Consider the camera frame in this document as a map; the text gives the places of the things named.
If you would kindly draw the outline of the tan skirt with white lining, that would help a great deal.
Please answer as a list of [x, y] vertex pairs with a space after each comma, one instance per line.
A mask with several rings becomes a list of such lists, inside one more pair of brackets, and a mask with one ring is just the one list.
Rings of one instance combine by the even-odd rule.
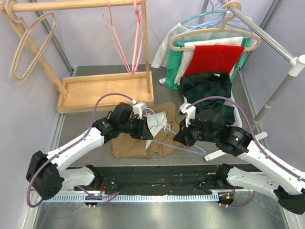
[[153, 107], [156, 117], [161, 122], [157, 125], [157, 120], [152, 111], [148, 110], [148, 127], [154, 136], [154, 140], [138, 140], [131, 138], [129, 134], [120, 134], [110, 141], [112, 154], [116, 158], [138, 157], [151, 158], [154, 154], [166, 156], [173, 152], [182, 144], [173, 140], [174, 134], [179, 131], [180, 118], [176, 117], [176, 105], [166, 102], [160, 106]]

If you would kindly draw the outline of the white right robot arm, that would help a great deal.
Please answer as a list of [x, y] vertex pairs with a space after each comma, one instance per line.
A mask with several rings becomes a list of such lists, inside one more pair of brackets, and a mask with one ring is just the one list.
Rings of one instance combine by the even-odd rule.
[[211, 109], [195, 116], [195, 107], [180, 111], [185, 118], [173, 138], [187, 147], [197, 141], [214, 143], [226, 154], [238, 157], [264, 172], [256, 175], [228, 164], [222, 164], [211, 183], [220, 188], [243, 187], [275, 199], [286, 210], [305, 212], [305, 174], [293, 168], [264, 148], [256, 138], [237, 126], [228, 126]]

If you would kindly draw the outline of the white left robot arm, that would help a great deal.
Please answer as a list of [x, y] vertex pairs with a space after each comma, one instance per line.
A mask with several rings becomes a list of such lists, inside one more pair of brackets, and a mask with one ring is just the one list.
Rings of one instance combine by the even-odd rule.
[[143, 116], [145, 103], [131, 106], [120, 103], [107, 117], [97, 119], [88, 130], [58, 149], [46, 154], [36, 152], [30, 161], [26, 179], [42, 200], [48, 200], [61, 190], [84, 186], [97, 190], [102, 185], [101, 173], [92, 165], [78, 169], [69, 166], [91, 150], [98, 148], [121, 133], [134, 139], [152, 140], [147, 117]]

